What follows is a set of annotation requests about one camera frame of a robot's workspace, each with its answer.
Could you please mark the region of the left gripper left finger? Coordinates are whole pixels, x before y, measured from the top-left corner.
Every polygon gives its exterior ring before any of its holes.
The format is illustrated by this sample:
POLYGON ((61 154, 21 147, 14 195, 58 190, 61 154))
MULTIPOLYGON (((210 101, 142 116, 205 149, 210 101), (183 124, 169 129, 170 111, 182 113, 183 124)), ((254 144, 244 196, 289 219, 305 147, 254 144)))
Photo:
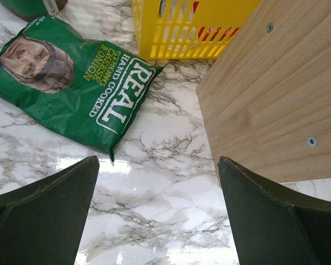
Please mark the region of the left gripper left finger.
POLYGON ((99 174, 97 156, 0 195, 0 264, 74 264, 99 174))

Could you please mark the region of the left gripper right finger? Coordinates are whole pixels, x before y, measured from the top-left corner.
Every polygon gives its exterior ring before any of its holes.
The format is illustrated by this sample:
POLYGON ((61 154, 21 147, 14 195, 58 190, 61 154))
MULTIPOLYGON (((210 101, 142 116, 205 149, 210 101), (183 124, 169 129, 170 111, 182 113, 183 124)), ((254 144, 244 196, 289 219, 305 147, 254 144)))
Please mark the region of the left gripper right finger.
POLYGON ((218 162, 240 264, 331 264, 331 202, 218 162))

